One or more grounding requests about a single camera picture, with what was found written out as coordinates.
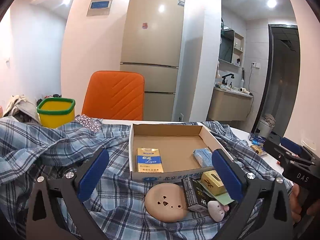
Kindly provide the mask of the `person's right hand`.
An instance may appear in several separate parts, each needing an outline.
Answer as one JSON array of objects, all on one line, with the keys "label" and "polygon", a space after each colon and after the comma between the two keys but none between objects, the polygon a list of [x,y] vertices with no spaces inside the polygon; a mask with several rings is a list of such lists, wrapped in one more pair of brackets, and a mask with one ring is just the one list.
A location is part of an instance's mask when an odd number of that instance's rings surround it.
[{"label": "person's right hand", "polygon": [[[298,223],[301,220],[301,211],[302,207],[298,202],[298,195],[300,192],[300,187],[297,184],[293,184],[292,192],[289,197],[290,201],[290,209],[293,218],[293,223]],[[315,216],[319,213],[320,210],[320,200],[318,199],[315,203],[313,203],[307,210],[306,214],[310,216]]]}]

